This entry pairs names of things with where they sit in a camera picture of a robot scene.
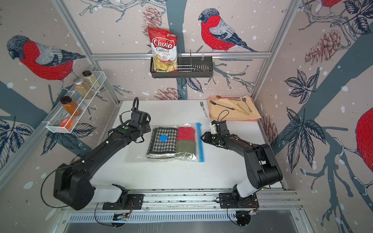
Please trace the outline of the red knitted scarf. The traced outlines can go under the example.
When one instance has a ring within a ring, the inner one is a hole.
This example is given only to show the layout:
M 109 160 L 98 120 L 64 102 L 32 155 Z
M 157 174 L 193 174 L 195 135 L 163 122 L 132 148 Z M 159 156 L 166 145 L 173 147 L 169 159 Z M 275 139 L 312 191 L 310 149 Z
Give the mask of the red knitted scarf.
M 195 129 L 192 127 L 179 127 L 177 140 L 195 141 Z

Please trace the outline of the olive green knitted scarf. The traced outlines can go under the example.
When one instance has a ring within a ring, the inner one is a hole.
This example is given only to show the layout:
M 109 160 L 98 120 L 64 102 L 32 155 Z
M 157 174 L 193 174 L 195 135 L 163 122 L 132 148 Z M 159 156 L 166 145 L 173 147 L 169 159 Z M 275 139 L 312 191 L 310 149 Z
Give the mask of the olive green knitted scarf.
M 177 142 L 176 152 L 195 154 L 196 153 L 196 142 L 193 140 L 180 140 Z

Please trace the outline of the clear plastic vacuum bag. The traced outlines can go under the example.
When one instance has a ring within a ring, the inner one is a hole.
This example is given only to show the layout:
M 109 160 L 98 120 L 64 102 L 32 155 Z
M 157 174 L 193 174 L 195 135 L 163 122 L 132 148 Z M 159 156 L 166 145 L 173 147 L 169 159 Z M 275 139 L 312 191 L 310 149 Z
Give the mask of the clear plastic vacuum bag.
M 138 161 L 169 162 L 172 160 L 205 162 L 200 122 L 154 125 L 146 151 Z

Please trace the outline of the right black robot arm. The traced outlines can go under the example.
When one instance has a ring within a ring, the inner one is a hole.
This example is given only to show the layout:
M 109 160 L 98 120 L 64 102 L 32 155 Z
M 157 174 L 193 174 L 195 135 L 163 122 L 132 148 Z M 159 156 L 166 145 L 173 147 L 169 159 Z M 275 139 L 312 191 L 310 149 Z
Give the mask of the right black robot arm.
M 236 201 L 283 180 L 281 168 L 268 144 L 245 141 L 228 130 L 216 134 L 205 132 L 200 139 L 215 147 L 234 151 L 244 158 L 247 176 L 233 187 L 232 196 Z

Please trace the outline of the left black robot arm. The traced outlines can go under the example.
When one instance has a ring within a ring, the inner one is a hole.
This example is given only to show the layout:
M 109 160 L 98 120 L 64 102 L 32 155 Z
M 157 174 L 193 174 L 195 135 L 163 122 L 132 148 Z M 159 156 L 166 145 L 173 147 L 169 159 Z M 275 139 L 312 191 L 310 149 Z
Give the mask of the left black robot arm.
M 86 159 L 72 165 L 62 164 L 55 172 L 53 196 L 74 210 L 86 207 L 94 198 L 97 188 L 90 180 L 118 151 L 151 131 L 148 113 L 133 110 L 131 119 L 111 129 L 108 138 L 93 149 Z

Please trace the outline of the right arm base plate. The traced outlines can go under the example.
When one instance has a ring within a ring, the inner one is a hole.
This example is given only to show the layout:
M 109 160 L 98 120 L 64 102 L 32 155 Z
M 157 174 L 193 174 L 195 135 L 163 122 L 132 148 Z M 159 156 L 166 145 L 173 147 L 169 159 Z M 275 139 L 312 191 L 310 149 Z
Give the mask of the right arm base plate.
M 215 202 L 220 205 L 221 209 L 258 209 L 259 203 L 256 194 L 242 198 L 233 193 L 220 193 L 215 199 Z

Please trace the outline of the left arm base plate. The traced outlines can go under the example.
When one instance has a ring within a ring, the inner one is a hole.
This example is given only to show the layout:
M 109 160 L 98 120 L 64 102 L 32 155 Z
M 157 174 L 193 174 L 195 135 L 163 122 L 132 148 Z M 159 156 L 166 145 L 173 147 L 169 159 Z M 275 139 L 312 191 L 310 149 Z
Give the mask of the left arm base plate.
M 140 210 L 144 194 L 123 194 L 115 203 L 104 203 L 103 210 Z

